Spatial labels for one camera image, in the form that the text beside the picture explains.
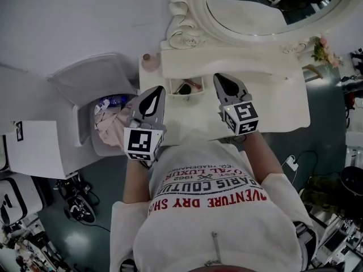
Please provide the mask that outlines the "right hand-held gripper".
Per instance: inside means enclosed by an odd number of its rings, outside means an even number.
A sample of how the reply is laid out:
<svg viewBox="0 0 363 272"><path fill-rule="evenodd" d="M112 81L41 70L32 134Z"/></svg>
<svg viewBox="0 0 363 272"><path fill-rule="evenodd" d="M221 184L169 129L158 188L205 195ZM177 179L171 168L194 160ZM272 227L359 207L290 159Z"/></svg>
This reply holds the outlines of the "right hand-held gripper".
<svg viewBox="0 0 363 272"><path fill-rule="evenodd" d="M226 126L236 135L257 131L259 116L244 83L232 75L216 73L213 76L220 104L220 115Z"/></svg>

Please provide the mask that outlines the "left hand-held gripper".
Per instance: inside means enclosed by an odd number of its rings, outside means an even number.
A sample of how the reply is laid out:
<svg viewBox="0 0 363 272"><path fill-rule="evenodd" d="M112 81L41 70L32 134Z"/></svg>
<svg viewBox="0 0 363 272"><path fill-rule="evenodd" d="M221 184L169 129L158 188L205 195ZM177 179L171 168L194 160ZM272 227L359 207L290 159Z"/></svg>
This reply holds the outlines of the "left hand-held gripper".
<svg viewBox="0 0 363 272"><path fill-rule="evenodd" d="M149 88L132 104L129 126L124 128L124 153L129 159L154 162L164 141L163 124L166 91L162 86Z"/></svg>

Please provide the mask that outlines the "white organizer tray with items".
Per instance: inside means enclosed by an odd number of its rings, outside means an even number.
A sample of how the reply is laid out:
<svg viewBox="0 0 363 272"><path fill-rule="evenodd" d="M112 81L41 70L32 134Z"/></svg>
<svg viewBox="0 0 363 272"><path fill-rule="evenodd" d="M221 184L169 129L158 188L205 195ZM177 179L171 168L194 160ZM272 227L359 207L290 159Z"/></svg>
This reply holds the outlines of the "white organizer tray with items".
<svg viewBox="0 0 363 272"><path fill-rule="evenodd" d="M168 96L173 98L173 99L190 100L191 98L193 98L195 96L202 95L205 92L205 83L204 83L203 77L198 76L198 77L189 78L189 79L192 80L193 82L199 84L199 85L202 85L203 91L194 93L193 92L193 87L190 84L186 83L184 81L185 79L166 79ZM178 87L182 83L185 83L185 84L188 84L188 85L191 86L191 88L192 88L191 94L189 94L189 95L180 95L178 93L178 94L174 95L173 93L178 89Z"/></svg>

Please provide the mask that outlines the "person's left forearm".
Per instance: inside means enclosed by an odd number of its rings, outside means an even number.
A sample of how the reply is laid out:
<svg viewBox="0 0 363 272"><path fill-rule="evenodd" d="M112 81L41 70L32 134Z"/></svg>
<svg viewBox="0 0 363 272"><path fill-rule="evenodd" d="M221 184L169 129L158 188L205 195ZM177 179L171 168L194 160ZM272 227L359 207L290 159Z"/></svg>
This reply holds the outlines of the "person's left forearm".
<svg viewBox="0 0 363 272"><path fill-rule="evenodd" d="M149 171L139 161L128 160L123 191L126 204L150 201Z"/></svg>

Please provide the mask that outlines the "person's right forearm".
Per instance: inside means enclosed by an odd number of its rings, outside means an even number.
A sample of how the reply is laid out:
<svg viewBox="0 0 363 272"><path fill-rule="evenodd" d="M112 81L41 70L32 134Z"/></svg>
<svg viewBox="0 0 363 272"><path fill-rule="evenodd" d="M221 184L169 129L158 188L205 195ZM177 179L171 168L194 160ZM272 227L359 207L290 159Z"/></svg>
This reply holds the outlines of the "person's right forearm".
<svg viewBox="0 0 363 272"><path fill-rule="evenodd" d="M247 134L243 146L258 183L270 174L283 174L281 164L259 131Z"/></svg>

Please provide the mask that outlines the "blue shiny wrapper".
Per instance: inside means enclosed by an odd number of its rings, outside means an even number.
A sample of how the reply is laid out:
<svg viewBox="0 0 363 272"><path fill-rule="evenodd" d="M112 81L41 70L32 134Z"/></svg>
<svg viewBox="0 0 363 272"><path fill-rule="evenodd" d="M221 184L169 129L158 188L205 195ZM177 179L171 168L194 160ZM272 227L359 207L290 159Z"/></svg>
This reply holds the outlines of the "blue shiny wrapper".
<svg viewBox="0 0 363 272"><path fill-rule="evenodd" d="M101 97L95 106L95 113L106 110L107 108L122 107L128 101L128 97L123 94Z"/></svg>

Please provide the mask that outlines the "pink cloth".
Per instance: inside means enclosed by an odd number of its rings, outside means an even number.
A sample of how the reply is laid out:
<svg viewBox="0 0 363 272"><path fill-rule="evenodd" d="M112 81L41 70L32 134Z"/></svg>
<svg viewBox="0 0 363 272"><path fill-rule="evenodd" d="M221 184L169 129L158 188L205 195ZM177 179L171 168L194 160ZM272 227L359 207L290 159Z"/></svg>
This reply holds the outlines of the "pink cloth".
<svg viewBox="0 0 363 272"><path fill-rule="evenodd" d="M124 128L129 126L130 110L133 103L134 100L131 100L124 107L108 107L106 109L101 109L96 105L94 128L103 143L124 150Z"/></svg>

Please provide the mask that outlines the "pink bottle with round cap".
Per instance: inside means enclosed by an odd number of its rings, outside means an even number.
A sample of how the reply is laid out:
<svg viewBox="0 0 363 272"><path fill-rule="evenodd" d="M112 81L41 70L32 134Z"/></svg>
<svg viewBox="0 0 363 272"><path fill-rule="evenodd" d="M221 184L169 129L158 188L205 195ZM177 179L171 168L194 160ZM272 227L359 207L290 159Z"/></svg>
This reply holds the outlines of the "pink bottle with round cap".
<svg viewBox="0 0 363 272"><path fill-rule="evenodd" d="M158 70L160 64L161 64L161 54L160 53L156 53L156 54L146 53L142 56L141 65L142 65L143 69L148 73L152 73L152 72L155 72L156 70Z"/></svg>

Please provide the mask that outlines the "wooden chair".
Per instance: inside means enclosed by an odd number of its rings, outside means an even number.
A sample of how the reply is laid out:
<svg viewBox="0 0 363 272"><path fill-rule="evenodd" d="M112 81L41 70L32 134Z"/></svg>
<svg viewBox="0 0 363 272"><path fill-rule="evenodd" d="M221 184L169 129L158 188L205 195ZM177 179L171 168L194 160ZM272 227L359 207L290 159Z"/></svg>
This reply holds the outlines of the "wooden chair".
<svg viewBox="0 0 363 272"><path fill-rule="evenodd" d="M312 64L308 64L302 68L305 82L316 79L323 79L322 73Z"/></svg>

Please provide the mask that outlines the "white power adapter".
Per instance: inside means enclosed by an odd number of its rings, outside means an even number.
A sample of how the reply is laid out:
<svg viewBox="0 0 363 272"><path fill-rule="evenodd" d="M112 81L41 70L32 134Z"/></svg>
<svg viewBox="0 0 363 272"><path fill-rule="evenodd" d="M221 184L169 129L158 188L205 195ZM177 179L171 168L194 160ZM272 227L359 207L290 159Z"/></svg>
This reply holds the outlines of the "white power adapter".
<svg viewBox="0 0 363 272"><path fill-rule="evenodd" d="M297 160L293 155L288 156L284 163L287 164L293 171L298 169Z"/></svg>

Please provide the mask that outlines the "pink flower bouquet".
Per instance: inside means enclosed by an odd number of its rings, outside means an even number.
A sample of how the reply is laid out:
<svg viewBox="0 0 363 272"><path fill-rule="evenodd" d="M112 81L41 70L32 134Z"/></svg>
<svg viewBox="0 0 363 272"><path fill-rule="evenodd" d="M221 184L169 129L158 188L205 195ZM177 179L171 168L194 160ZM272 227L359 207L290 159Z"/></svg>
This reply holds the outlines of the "pink flower bouquet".
<svg viewBox="0 0 363 272"><path fill-rule="evenodd" d="M338 68L343 66L344 62L341 57L338 57L333 51L330 50L328 46L327 39L324 36L314 37L314 48L311 58L315 62L320 62L322 64L329 64L333 68Z"/></svg>

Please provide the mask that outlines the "white cardboard box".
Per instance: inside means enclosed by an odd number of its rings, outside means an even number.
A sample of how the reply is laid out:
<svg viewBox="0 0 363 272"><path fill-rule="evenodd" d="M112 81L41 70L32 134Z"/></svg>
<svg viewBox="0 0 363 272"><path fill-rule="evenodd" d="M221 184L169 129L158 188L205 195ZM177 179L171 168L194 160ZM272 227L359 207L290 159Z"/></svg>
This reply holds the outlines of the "white cardboard box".
<svg viewBox="0 0 363 272"><path fill-rule="evenodd" d="M55 121L15 121L6 134L10 170L49 179L67 179L80 166L61 153Z"/></svg>

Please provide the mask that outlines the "black bag with white logo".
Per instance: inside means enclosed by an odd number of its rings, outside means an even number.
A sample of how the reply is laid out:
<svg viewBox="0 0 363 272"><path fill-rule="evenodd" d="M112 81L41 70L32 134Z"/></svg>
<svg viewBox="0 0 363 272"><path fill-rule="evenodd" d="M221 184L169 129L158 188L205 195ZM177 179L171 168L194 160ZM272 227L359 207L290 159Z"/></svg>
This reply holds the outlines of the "black bag with white logo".
<svg viewBox="0 0 363 272"><path fill-rule="evenodd" d="M69 220L83 224L95 223L94 210L81 195L73 196L66 202L67 207L64 209L64 213Z"/></svg>

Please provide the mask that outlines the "camouflage bag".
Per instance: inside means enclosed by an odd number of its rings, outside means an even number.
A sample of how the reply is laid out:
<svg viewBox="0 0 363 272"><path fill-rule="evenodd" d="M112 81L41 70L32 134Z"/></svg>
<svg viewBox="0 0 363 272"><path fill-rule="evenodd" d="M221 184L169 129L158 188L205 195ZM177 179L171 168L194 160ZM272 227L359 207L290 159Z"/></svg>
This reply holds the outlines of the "camouflage bag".
<svg viewBox="0 0 363 272"><path fill-rule="evenodd" d="M305 205L332 211L339 207L342 188L339 177L316 175L309 177L299 196Z"/></svg>

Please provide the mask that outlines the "oval mirror with ornate frame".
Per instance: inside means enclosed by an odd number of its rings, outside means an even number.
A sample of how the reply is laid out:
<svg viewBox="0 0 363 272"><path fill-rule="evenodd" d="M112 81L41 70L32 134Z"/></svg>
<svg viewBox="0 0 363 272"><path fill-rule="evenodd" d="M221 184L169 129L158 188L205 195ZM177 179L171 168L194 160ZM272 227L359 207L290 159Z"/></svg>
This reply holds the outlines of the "oval mirror with ornate frame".
<svg viewBox="0 0 363 272"><path fill-rule="evenodd" d="M298 52L331 30L359 0L168 0L172 21L166 43Z"/></svg>

